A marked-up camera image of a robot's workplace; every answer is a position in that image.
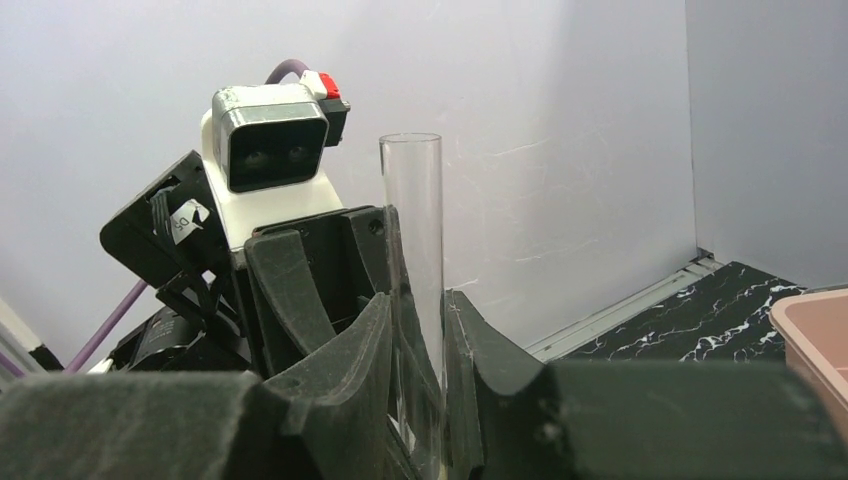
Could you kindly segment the clear glass test tube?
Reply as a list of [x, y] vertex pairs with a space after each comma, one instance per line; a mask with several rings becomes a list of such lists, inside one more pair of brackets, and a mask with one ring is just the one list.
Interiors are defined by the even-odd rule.
[[416, 475], [443, 473], [442, 144], [434, 133], [379, 140], [401, 441]]

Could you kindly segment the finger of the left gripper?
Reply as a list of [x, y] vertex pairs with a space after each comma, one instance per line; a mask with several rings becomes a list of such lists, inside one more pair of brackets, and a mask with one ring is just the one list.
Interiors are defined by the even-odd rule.
[[296, 230], [248, 240], [245, 255], [256, 302], [262, 358], [271, 377], [336, 337]]

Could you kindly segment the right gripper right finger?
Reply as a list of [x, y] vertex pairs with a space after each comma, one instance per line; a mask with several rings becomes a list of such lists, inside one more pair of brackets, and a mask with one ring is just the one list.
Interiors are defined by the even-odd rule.
[[445, 295], [452, 479], [843, 479], [822, 401], [776, 362], [541, 362]]

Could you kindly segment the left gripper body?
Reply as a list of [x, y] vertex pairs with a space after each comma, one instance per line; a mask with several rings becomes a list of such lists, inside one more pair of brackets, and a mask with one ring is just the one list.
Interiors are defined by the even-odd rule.
[[[381, 208], [339, 209], [262, 227], [300, 233], [336, 336], [388, 288]], [[101, 229], [103, 249], [164, 310], [122, 340], [120, 370], [252, 369], [268, 377], [245, 251], [229, 250], [201, 157], [190, 152]]]

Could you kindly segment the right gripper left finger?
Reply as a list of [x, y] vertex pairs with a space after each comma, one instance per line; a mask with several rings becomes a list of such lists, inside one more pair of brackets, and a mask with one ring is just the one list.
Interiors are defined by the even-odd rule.
[[5, 479], [379, 479], [386, 295], [288, 370], [33, 375], [1, 396]]

